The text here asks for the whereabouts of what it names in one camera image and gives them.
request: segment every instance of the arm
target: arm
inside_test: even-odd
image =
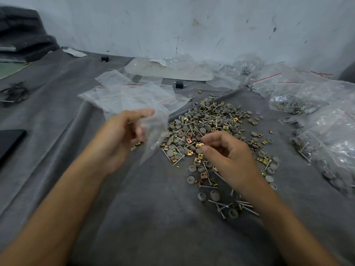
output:
[[[249,147],[226,132],[204,136],[202,151],[226,182],[259,213],[290,265],[339,265],[263,179]]]
[[[65,265],[104,179],[123,164],[132,141],[144,140],[133,123],[151,114],[125,111],[109,119],[1,254],[0,265]]]

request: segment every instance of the small black box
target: small black box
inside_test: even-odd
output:
[[[184,88],[184,82],[182,81],[176,81],[176,84],[175,84],[175,88],[176,89],[183,89]]]
[[[109,62],[109,56],[101,57],[102,62]]]

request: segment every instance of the gray fabric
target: gray fabric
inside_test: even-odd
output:
[[[102,63],[97,54],[74,58],[56,51],[0,81],[26,80],[33,91],[29,100],[16,107],[0,108],[0,129],[22,128],[29,132],[0,171],[1,249],[20,232],[29,215],[104,122],[100,109],[76,95],[97,85],[94,78],[102,72],[118,69],[130,60],[110,56],[110,62]],[[163,83],[173,81],[165,79]],[[202,89],[196,101],[210,93],[228,92],[201,82],[187,85],[176,92],[198,95],[197,90]],[[265,149],[281,159],[273,176],[278,193],[343,265],[354,263],[355,203],[323,180],[283,138],[290,130],[277,119],[286,114],[271,111],[262,97],[246,89],[218,100],[262,112],[265,119],[258,125],[245,122],[243,126],[245,134],[253,130],[264,134],[263,138],[274,139]],[[158,151],[139,167],[137,161],[143,150],[143,145],[138,147],[124,168],[107,179],[76,242],[71,256],[73,264],[282,264],[258,218],[242,213],[236,220],[223,221],[213,204],[197,199],[198,188],[186,181],[191,157],[186,157],[177,168]],[[228,202],[230,188],[217,181],[221,201]],[[209,197],[210,190],[203,191]]]

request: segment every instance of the person's right hand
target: person's right hand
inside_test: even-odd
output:
[[[216,166],[224,180],[236,191],[262,179],[246,143],[225,131],[209,133],[201,138],[202,152]]]

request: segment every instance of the hand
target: hand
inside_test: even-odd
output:
[[[201,142],[203,154],[234,190],[240,193],[246,185],[262,179],[246,143],[225,131],[209,133]]]
[[[104,176],[114,173],[126,160],[131,145],[144,141],[143,129],[135,123],[140,118],[153,114],[153,109],[126,110],[110,118],[78,157],[77,162]]]

